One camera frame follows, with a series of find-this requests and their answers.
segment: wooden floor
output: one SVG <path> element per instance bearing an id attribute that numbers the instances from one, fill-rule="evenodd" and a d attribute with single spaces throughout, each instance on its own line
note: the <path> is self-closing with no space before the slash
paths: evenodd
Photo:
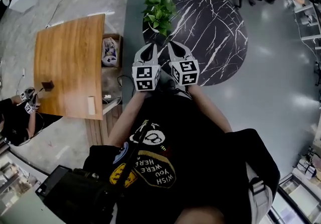
<path id="1" fill-rule="evenodd" d="M 86 119 L 86 130 L 89 146 L 106 145 L 108 136 L 122 113 L 122 105 L 115 106 L 107 112 L 102 121 Z"/>

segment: plastic bag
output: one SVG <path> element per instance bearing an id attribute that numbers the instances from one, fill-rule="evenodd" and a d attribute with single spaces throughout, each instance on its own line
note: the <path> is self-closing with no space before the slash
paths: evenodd
<path id="1" fill-rule="evenodd" d="M 107 67 L 115 67 L 117 65 L 118 46 L 111 37 L 103 39 L 101 61 Z"/>

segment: gray floor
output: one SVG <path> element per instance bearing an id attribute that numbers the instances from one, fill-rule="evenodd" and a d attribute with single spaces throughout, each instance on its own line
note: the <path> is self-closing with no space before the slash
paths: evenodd
<path id="1" fill-rule="evenodd" d="M 123 62 L 127 75 L 131 75 L 135 52 L 144 45 L 143 2 L 127 3 Z M 244 0 L 240 14 L 248 33 L 245 61 L 232 78 L 203 87 L 203 91 L 226 115 L 233 130 L 258 131 L 285 176 L 297 154 L 312 143 L 319 121 L 315 56 L 300 40 L 293 10 L 286 7 L 285 0 L 254 7 Z M 125 84 L 123 99 L 128 102 L 132 87 Z"/>
<path id="2" fill-rule="evenodd" d="M 33 85 L 34 47 L 36 34 L 45 28 L 60 0 L 38 0 L 24 14 L 7 10 L 0 20 L 0 56 L 2 57 L 2 97 L 16 94 Z M 127 0 L 63 0 L 51 24 L 68 21 L 96 12 L 115 12 L 107 17 L 114 29 L 122 34 Z M 43 130 L 28 144 L 13 150 L 42 170 L 51 172 L 57 165 L 82 167 L 89 154 L 84 120 L 62 118 Z"/>

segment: green plant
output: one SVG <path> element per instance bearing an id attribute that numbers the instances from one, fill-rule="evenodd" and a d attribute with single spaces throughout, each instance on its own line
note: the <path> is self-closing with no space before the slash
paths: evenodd
<path id="1" fill-rule="evenodd" d="M 176 12 L 175 4 L 172 0 L 145 0 L 147 9 L 144 22 L 158 30 L 164 36 L 167 36 L 167 30 L 172 28 L 171 16 Z"/>

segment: black marble table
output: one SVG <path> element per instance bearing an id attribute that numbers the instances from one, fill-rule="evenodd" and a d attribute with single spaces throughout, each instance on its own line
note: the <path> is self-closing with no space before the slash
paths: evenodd
<path id="1" fill-rule="evenodd" d="M 238 10 L 229 0 L 173 0 L 177 13 L 165 37 L 144 22 L 146 43 L 158 46 L 158 63 L 170 73 L 167 42 L 190 48 L 200 67 L 199 85 L 215 85 L 231 78 L 241 67 L 247 51 L 247 33 Z"/>

